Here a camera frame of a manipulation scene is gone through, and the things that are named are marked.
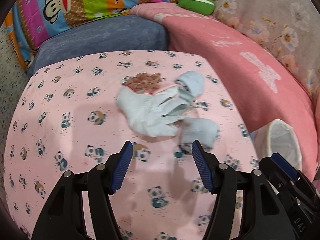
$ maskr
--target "crumpled white cloth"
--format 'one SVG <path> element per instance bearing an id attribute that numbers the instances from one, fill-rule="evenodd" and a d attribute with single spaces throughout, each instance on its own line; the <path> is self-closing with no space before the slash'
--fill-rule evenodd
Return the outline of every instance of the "crumpled white cloth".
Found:
<path id="1" fill-rule="evenodd" d="M 130 128 L 150 137 L 175 136 L 178 127 L 174 125 L 185 116 L 181 115 L 190 103 L 179 98 L 179 88 L 171 87 L 155 95 L 137 94 L 128 87 L 122 87 L 116 98 Z"/>

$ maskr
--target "silver screw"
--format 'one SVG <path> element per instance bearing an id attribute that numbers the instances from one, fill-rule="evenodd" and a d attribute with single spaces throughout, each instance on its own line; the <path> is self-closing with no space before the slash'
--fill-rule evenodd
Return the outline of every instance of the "silver screw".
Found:
<path id="1" fill-rule="evenodd" d="M 66 171 L 65 173 L 63 173 L 63 176 L 65 176 L 66 178 L 71 176 L 71 171 Z"/>
<path id="2" fill-rule="evenodd" d="M 220 163 L 219 168 L 222 170 L 226 170 L 228 168 L 228 165 L 226 165 L 225 163 Z"/>
<path id="3" fill-rule="evenodd" d="M 102 171 L 102 170 L 104 170 L 105 167 L 106 167 L 106 166 L 105 166 L 103 163 L 101 163 L 101 164 L 99 164 L 99 165 L 97 166 L 97 170 L 98 170 L 98 171 Z"/>
<path id="4" fill-rule="evenodd" d="M 262 174 L 262 172 L 260 170 L 258 170 L 258 169 L 255 169 L 253 171 L 253 174 L 256 175 L 256 176 L 260 176 Z"/>

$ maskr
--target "green pillow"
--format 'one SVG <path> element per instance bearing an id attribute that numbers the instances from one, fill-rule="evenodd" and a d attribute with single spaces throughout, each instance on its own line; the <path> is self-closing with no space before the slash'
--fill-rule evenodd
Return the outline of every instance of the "green pillow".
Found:
<path id="1" fill-rule="evenodd" d="M 178 6 L 202 15 L 212 14 L 215 8 L 213 0 L 178 0 Z"/>

